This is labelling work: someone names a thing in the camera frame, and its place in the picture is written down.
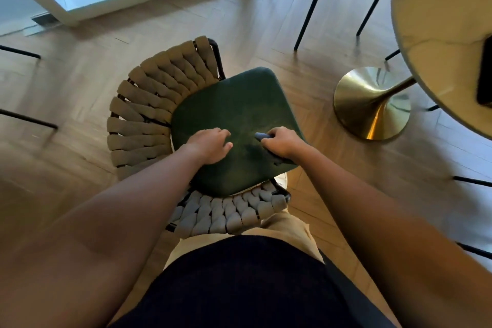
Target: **round table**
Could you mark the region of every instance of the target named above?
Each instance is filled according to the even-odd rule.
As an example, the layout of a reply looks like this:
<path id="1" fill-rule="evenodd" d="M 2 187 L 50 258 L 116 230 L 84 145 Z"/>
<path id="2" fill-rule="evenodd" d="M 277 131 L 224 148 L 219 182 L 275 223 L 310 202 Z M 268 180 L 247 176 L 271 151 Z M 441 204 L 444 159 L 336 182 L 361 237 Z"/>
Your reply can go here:
<path id="1" fill-rule="evenodd" d="M 352 70 L 334 94 L 341 123 L 364 139 L 398 135 L 410 114 L 401 91 L 419 83 L 454 119 L 492 138 L 492 108 L 476 101 L 482 47 L 492 34 L 492 0 L 391 0 L 391 10 L 412 76 L 402 82 L 378 68 Z"/>
<path id="2" fill-rule="evenodd" d="M 458 122 L 492 138 L 492 108 L 476 101 L 492 0 L 391 0 L 391 10 L 398 46 L 417 83 Z"/>

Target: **chair seat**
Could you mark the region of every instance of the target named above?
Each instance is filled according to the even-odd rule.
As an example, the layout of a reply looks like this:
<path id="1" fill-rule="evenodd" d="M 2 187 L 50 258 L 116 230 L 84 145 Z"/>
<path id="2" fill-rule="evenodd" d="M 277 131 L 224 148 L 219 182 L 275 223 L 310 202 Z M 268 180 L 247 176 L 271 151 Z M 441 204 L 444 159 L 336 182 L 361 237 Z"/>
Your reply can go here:
<path id="1" fill-rule="evenodd" d="M 220 127 L 231 132 L 234 144 L 226 158 L 202 167 L 192 186 L 203 194 L 226 197 L 274 176 L 295 165 L 275 166 L 271 155 L 254 138 L 286 126 L 302 133 L 275 74 L 267 68 L 245 71 L 222 80 L 186 98 L 174 111 L 171 138 L 175 149 L 195 132 Z"/>

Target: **smartphone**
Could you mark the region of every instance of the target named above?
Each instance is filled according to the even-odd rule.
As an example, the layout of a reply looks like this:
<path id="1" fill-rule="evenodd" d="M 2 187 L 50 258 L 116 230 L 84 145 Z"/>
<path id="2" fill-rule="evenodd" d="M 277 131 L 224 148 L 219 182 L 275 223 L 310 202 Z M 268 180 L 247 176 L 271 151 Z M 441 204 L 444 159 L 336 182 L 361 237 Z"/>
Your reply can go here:
<path id="1" fill-rule="evenodd" d="M 477 102 L 492 107 L 492 36 L 485 39 L 478 77 Z"/>

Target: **gold table base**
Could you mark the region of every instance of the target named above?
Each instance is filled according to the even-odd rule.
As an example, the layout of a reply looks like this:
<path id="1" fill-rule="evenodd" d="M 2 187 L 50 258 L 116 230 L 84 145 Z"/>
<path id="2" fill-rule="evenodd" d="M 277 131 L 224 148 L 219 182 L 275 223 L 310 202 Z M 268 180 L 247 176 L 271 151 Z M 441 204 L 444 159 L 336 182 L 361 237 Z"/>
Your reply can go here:
<path id="1" fill-rule="evenodd" d="M 410 117 L 410 100 L 401 92 L 415 83 L 412 77 L 398 83 L 389 71 L 380 68 L 354 69 L 336 86 L 335 114 L 349 132 L 362 139 L 392 138 Z"/>

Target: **herringbone floor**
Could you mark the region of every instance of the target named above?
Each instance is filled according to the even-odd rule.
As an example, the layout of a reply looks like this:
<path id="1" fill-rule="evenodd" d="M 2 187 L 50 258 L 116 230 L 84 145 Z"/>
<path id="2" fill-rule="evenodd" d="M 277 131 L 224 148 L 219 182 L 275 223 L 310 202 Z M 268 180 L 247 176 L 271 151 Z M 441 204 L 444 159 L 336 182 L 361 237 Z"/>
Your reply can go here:
<path id="1" fill-rule="evenodd" d="M 0 44 L 43 56 L 36 63 L 0 52 L 0 106 L 61 126 L 53 134 L 0 118 L 1 254 L 116 181 L 105 123 L 118 84 L 143 59 L 203 34 L 218 42 L 227 76 L 271 68 L 306 138 L 328 157 L 449 237 L 490 251 L 492 189 L 450 177 L 492 179 L 491 142 L 441 110 L 424 112 L 432 102 L 418 86 L 410 89 L 409 125 L 391 142 L 357 140 L 335 118 L 332 96 L 339 78 L 355 67 L 384 67 L 383 58 L 397 48 L 390 0 L 379 2 L 355 39 L 371 2 L 319 0 L 297 54 L 292 49 L 311 0 L 155 0 L 75 29 L 0 38 Z M 399 56 L 389 69 L 408 75 Z M 289 190 L 290 212 L 310 223 L 318 246 L 395 321 L 300 168 L 289 174 Z M 176 243 L 171 233 L 162 234 L 119 314 L 139 300 Z"/>

